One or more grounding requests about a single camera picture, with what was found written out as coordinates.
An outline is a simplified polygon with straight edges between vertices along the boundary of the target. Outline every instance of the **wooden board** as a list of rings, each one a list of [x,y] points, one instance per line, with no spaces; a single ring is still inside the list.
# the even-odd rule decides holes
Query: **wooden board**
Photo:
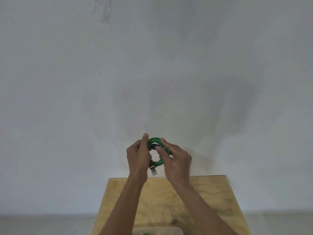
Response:
[[[100,233],[126,180],[109,179],[92,235]],[[238,234],[251,234],[225,175],[191,176],[190,182],[201,197]],[[165,177],[149,177],[143,187],[134,227],[146,226],[177,226],[183,230],[184,235],[200,235],[184,203]]]

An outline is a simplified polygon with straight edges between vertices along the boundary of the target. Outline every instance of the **wood grain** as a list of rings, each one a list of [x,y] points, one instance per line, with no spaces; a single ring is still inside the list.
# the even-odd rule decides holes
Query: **wood grain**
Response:
[[[104,226],[126,180],[109,179],[92,235],[98,235]],[[225,175],[191,176],[190,182],[201,197],[238,234],[251,234]],[[150,177],[143,187],[134,227],[145,226],[177,226],[183,230],[184,235],[200,235],[184,203],[165,177]]]

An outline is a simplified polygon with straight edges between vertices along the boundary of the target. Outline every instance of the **green rope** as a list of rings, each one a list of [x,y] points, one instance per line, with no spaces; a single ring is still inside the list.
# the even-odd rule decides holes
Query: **green rope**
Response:
[[[170,155],[171,153],[170,150],[166,146],[164,146],[160,138],[150,138],[147,143],[148,149],[151,149],[151,144],[153,144],[154,142],[157,143],[160,147],[164,148],[165,151]],[[152,167],[152,166],[158,167],[158,166],[161,166],[162,164],[163,164],[163,159],[160,156],[160,160],[158,162],[154,162],[151,159],[149,167]]]

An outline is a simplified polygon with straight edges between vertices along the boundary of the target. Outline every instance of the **fingernail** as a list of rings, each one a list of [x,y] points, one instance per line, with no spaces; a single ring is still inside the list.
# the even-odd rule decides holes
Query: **fingernail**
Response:
[[[160,147],[160,146],[155,146],[155,150],[156,150],[157,152],[159,152],[159,151],[160,151],[160,149],[161,149],[161,147]]]

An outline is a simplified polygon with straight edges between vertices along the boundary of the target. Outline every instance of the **right hand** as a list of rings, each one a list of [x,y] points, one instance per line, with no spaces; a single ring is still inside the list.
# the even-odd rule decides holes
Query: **right hand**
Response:
[[[189,185],[191,156],[179,146],[167,142],[164,138],[161,138],[161,142],[173,155],[173,158],[171,158],[162,147],[155,147],[156,151],[163,159],[166,178],[172,184],[174,189],[177,186]]]

